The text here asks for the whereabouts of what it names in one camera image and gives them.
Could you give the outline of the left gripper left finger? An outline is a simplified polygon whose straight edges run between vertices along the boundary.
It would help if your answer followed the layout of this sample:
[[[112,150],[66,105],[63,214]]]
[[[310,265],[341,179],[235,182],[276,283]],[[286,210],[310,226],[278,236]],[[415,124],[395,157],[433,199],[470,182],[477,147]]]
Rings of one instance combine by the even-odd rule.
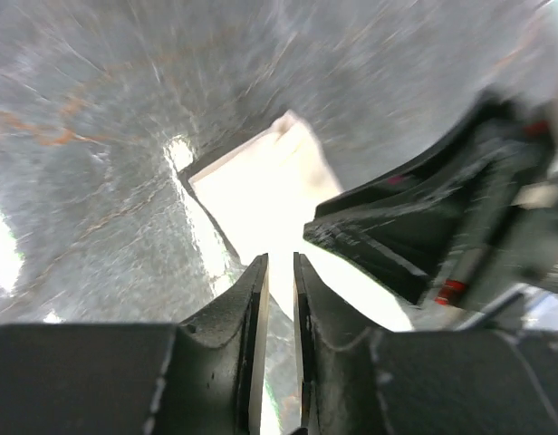
[[[177,433],[258,434],[270,293],[268,255],[177,331]]]

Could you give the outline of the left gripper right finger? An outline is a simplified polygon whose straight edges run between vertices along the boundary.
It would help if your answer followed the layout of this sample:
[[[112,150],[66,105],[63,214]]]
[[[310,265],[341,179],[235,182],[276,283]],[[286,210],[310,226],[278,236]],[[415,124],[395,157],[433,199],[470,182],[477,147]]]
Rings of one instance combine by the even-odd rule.
[[[293,255],[301,426],[308,434],[384,434],[370,339],[379,327]]]

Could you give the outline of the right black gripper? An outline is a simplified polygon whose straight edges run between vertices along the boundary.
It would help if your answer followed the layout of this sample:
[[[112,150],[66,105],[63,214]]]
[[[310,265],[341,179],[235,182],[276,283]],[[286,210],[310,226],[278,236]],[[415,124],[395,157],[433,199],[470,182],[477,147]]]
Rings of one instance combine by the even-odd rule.
[[[551,146],[554,155],[551,158]],[[481,92],[415,158],[320,204],[304,239],[453,326],[519,324],[558,299],[558,100]]]

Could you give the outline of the white cloth napkin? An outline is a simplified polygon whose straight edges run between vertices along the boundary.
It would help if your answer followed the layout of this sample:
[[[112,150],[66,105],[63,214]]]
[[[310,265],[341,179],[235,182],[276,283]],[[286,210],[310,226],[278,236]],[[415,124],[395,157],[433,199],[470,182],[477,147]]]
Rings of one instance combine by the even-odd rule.
[[[197,200],[245,265],[269,256],[271,296],[294,315],[293,255],[307,255],[323,282],[391,331],[413,326],[399,301],[343,259],[303,239],[315,208],[342,193],[310,125],[287,111],[252,139],[189,179]]]

